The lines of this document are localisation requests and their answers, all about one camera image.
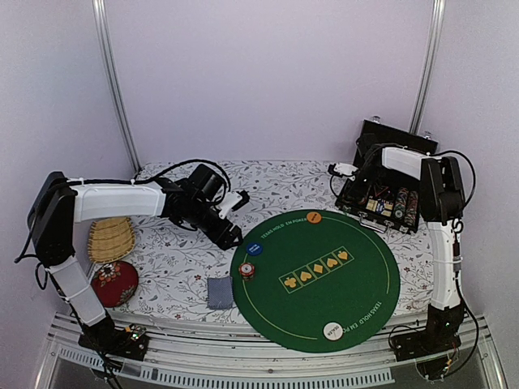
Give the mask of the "orange blind button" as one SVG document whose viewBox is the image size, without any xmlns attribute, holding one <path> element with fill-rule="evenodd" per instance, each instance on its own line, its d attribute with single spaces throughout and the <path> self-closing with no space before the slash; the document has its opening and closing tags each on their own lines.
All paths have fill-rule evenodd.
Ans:
<svg viewBox="0 0 519 389">
<path fill-rule="evenodd" d="M 320 212 L 311 211 L 307 213 L 306 219 L 311 224 L 318 224 L 322 221 L 323 217 Z"/>
</svg>

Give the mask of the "blue blind button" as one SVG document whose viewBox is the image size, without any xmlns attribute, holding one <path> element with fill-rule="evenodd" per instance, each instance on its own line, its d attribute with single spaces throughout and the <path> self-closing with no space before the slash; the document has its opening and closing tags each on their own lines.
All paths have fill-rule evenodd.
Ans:
<svg viewBox="0 0 519 389">
<path fill-rule="evenodd" d="M 263 253 L 264 247 L 258 242 L 251 242 L 246 247 L 246 253 L 249 256 L 259 256 Z"/>
</svg>

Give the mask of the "white dealer button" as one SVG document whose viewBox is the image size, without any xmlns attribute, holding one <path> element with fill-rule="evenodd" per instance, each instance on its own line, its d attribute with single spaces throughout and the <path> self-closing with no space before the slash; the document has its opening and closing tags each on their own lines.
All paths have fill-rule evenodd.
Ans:
<svg viewBox="0 0 519 389">
<path fill-rule="evenodd" d="M 340 323 L 329 322 L 324 325 L 323 334 L 327 340 L 338 341 L 344 335 L 344 327 Z"/>
</svg>

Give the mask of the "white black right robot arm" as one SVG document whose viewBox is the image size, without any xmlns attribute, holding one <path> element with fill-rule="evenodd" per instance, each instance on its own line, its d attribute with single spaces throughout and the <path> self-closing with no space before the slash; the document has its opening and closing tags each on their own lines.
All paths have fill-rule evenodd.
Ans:
<svg viewBox="0 0 519 389">
<path fill-rule="evenodd" d="M 416 231 L 423 220 L 431 237 L 433 289 L 423 330 L 392 335 L 398 361 L 455 350 L 458 330 L 470 313 L 461 291 L 461 232 L 466 195 L 460 152 L 441 152 L 426 139 L 404 134 L 396 142 L 361 135 L 353 168 L 332 169 L 347 178 L 336 205 L 371 229 Z"/>
</svg>

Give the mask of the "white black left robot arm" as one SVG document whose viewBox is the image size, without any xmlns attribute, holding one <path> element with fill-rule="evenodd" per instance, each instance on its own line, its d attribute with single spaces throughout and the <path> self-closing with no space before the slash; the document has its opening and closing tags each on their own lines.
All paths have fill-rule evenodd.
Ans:
<svg viewBox="0 0 519 389">
<path fill-rule="evenodd" d="M 86 220 L 126 216 L 165 218 L 181 229 L 202 232 L 228 250 L 242 244 L 242 230 L 228 219 L 250 200 L 233 191 L 228 174 L 218 164 L 196 159 L 189 177 L 173 182 L 158 173 L 144 180 L 69 179 L 52 172 L 28 213 L 26 247 L 49 275 L 71 307 L 82 335 L 81 346 L 99 353 L 142 359 L 149 338 L 132 325 L 116 328 L 75 257 L 73 230 Z"/>
</svg>

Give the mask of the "black poker chip case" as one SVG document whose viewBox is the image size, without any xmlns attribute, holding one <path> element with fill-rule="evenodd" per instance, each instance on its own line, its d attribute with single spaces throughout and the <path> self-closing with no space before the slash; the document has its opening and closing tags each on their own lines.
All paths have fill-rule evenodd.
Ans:
<svg viewBox="0 0 519 389">
<path fill-rule="evenodd" d="M 395 229 L 402 233 L 415 233 L 418 231 L 419 223 L 419 179 L 383 167 L 381 145 L 406 147 L 422 154 L 434 154 L 438 147 L 438 143 L 434 140 L 365 120 L 360 136 L 356 140 L 357 149 L 353 165 L 358 168 L 358 171 L 371 166 L 384 168 L 385 193 L 376 199 L 369 199 L 365 205 L 346 203 L 345 191 L 355 180 L 357 171 L 354 176 L 347 178 L 337 196 L 335 206 L 345 213 L 370 222 L 383 231 Z"/>
</svg>

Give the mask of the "woven bamboo basket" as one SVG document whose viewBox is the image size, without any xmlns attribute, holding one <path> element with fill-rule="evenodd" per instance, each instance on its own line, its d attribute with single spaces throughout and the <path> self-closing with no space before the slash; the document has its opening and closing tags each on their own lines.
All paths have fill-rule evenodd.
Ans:
<svg viewBox="0 0 519 389">
<path fill-rule="evenodd" d="M 88 235 L 88 257 L 93 263 L 112 263 L 135 248 L 135 230 L 130 217 L 94 221 Z"/>
</svg>

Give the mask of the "blue playing card deck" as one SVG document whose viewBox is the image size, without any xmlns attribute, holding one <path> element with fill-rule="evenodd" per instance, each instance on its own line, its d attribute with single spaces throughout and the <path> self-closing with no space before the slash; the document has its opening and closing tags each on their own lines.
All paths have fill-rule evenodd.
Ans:
<svg viewBox="0 0 519 389">
<path fill-rule="evenodd" d="M 229 310 L 233 307 L 233 279 L 231 276 L 208 278 L 207 291 L 210 310 Z"/>
</svg>

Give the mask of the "red floral round cushion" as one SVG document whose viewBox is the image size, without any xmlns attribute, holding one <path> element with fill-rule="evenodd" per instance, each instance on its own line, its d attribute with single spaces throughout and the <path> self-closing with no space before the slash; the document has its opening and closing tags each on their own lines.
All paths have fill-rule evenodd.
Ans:
<svg viewBox="0 0 519 389">
<path fill-rule="evenodd" d="M 101 266 L 91 280 L 91 286 L 105 308 L 127 303 L 139 286 L 135 267 L 125 261 L 115 261 Z"/>
</svg>

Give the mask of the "round green poker mat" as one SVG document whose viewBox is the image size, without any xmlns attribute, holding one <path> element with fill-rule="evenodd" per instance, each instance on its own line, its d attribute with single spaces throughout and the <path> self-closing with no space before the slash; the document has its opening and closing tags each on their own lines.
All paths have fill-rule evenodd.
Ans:
<svg viewBox="0 0 519 389">
<path fill-rule="evenodd" d="M 320 212 L 318 224 L 308 212 Z M 258 242 L 259 256 L 246 247 Z M 252 280 L 238 273 L 255 266 Z M 392 317 L 400 296 L 397 261 L 375 232 L 341 213 L 302 209 L 256 225 L 230 265 L 234 302 L 245 321 L 268 340 L 305 353 L 352 348 L 371 338 Z M 324 337 L 326 323 L 344 327 L 338 341 Z"/>
</svg>

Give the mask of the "right aluminium frame post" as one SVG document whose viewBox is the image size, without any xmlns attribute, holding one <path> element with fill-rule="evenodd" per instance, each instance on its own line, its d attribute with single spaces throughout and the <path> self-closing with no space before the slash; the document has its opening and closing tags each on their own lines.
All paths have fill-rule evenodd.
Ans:
<svg viewBox="0 0 519 389">
<path fill-rule="evenodd" d="M 425 112 L 428 92 L 430 90 L 435 60 L 440 47 L 442 28 L 444 23 L 445 0 L 432 2 L 431 22 L 427 40 L 426 54 L 424 58 L 422 75 L 418 85 L 418 94 L 414 103 L 413 113 L 410 119 L 409 132 L 417 135 Z"/>
</svg>

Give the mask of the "aluminium frame post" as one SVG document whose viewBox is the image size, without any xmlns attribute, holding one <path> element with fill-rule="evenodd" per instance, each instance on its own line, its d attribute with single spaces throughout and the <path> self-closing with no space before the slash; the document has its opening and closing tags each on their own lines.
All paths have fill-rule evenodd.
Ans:
<svg viewBox="0 0 519 389">
<path fill-rule="evenodd" d="M 426 54 L 424 58 L 422 75 L 418 85 L 418 94 L 414 103 L 413 113 L 410 119 L 409 132 L 417 135 L 425 112 L 428 92 L 430 90 L 435 60 L 440 47 L 442 28 L 444 23 L 445 0 L 432 2 L 431 22 L 427 40 Z"/>
<path fill-rule="evenodd" d="M 135 146 L 134 137 L 131 133 L 126 107 L 123 101 L 122 90 L 118 80 L 114 51 L 109 34 L 109 24 L 105 1 L 93 0 L 92 9 L 101 51 L 101 58 L 105 67 L 109 92 L 113 102 L 119 130 L 121 132 L 122 143 L 126 149 L 133 171 L 138 173 L 141 170 L 141 163 L 139 160 L 137 147 Z"/>
</svg>

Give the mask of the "left aluminium frame post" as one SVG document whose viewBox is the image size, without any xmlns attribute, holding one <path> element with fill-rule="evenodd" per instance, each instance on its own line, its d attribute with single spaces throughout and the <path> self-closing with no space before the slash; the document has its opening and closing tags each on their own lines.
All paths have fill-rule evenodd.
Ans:
<svg viewBox="0 0 519 389">
<path fill-rule="evenodd" d="M 123 101 L 122 90 L 118 80 L 114 51 L 109 34 L 109 24 L 105 1 L 93 0 L 92 9 L 101 51 L 101 58 L 105 67 L 109 92 L 113 102 L 119 130 L 121 132 L 122 143 L 126 149 L 133 171 L 138 173 L 141 170 L 141 163 L 139 160 L 137 147 L 135 146 L 134 137 L 131 133 L 126 107 Z"/>
</svg>

